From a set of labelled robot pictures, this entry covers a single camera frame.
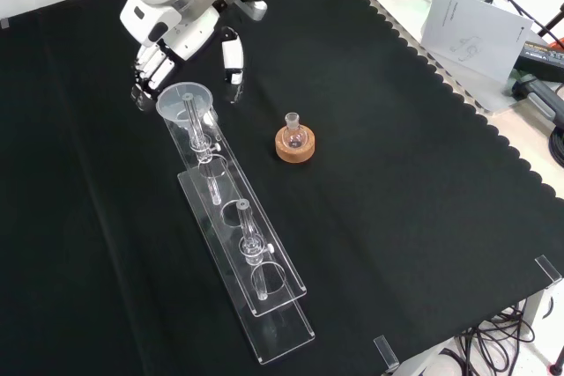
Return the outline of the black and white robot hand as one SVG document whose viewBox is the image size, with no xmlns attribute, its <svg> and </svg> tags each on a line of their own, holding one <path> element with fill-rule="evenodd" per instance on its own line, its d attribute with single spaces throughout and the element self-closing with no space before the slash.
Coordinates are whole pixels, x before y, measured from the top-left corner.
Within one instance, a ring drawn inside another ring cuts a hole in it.
<svg viewBox="0 0 564 376">
<path fill-rule="evenodd" d="M 204 47 L 215 33 L 221 12 L 233 1 L 204 0 L 181 14 L 172 6 L 127 0 L 120 20 L 139 43 L 130 96 L 140 110 L 154 108 L 163 85 Z"/>
</svg>

